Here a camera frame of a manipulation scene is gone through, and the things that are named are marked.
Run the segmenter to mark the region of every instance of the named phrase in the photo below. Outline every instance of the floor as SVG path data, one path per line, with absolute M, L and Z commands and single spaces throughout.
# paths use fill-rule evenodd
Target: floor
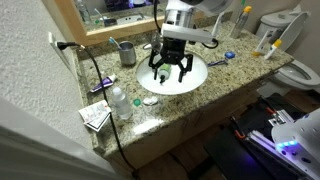
M 291 90 L 286 94 L 285 99 L 305 112 L 312 112 L 320 108 L 320 95 L 315 92 L 301 92 Z M 162 155 L 139 171 L 141 180 L 188 180 L 188 173 L 193 172 L 201 162 L 210 159 L 203 149 L 203 145 L 213 138 L 221 128 L 228 125 L 228 121 L 221 121 L 224 124 L 215 125 L 206 131 L 189 139 L 183 144 Z M 223 180 L 223 175 L 214 165 L 199 180 Z

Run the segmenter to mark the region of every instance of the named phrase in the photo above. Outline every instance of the paper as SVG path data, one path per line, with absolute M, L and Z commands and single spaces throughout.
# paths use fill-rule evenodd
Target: paper
M 101 127 L 110 117 L 111 108 L 105 100 L 92 104 L 86 108 L 80 109 L 84 124 L 89 128 L 99 132 Z

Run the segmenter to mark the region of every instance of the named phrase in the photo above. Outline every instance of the toilet seat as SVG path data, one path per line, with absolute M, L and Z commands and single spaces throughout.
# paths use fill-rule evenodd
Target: toilet seat
M 291 66 L 292 68 L 297 69 L 297 71 L 301 72 L 304 76 L 307 76 L 308 79 L 298 77 L 286 71 L 284 68 L 280 68 L 278 73 L 275 74 L 275 77 L 290 86 L 302 87 L 303 89 L 312 89 L 312 87 L 320 85 L 320 77 L 312 69 L 297 60 L 292 61 L 291 64 L 293 65 Z

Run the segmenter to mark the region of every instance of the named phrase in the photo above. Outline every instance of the white sink basin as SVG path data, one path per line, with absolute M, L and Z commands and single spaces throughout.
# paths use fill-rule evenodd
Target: white sink basin
M 154 58 L 154 63 L 160 60 L 160 55 Z M 176 95 L 192 91 L 199 87 L 208 76 L 208 69 L 206 63 L 199 57 L 193 56 L 192 71 L 188 72 L 182 78 L 182 82 L 179 83 L 180 68 L 178 65 L 171 66 L 171 74 L 162 85 L 160 84 L 160 77 L 154 80 L 154 72 L 149 67 L 149 57 L 143 60 L 143 62 L 137 68 L 137 80 L 147 90 L 164 95 Z M 182 64 L 186 67 L 187 59 L 182 60 Z
M 118 23 L 118 25 L 121 25 L 121 24 L 127 24 L 127 23 L 136 22 L 136 21 L 139 21 L 139 20 L 142 20 L 141 16 L 140 15 L 134 15 L 134 16 L 127 16 L 127 17 L 123 17 L 123 18 L 117 19 L 117 23 Z

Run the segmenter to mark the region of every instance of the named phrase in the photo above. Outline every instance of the cup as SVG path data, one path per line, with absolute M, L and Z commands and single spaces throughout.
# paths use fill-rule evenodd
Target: cup
M 124 66 L 132 66 L 136 64 L 136 52 L 134 46 L 129 41 L 123 41 L 119 43 L 121 49 L 119 49 L 119 55 L 121 64 Z

